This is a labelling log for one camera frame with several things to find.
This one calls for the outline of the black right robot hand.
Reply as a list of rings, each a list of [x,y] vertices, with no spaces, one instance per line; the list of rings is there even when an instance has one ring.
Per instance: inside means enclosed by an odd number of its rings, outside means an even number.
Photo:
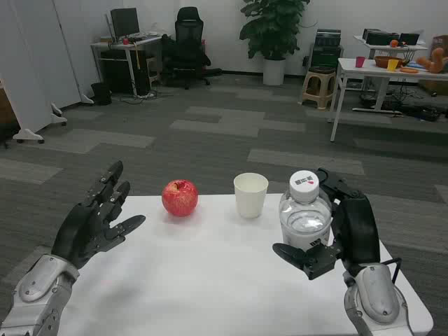
[[[337,260],[355,276],[366,264],[380,262],[379,235],[370,201],[335,173],[324,168],[315,172],[321,189],[332,202],[332,245],[318,243],[304,251],[290,244],[275,243],[272,249],[310,280],[333,270]]]

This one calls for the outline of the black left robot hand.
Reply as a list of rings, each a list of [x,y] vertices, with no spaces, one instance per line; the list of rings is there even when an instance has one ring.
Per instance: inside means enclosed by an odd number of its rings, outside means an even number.
[[[81,269],[100,252],[107,252],[125,241],[125,236],[137,229],[146,219],[136,215],[111,226],[122,212],[130,192],[130,183],[119,183],[122,161],[113,163],[98,176],[64,219],[51,253]]]

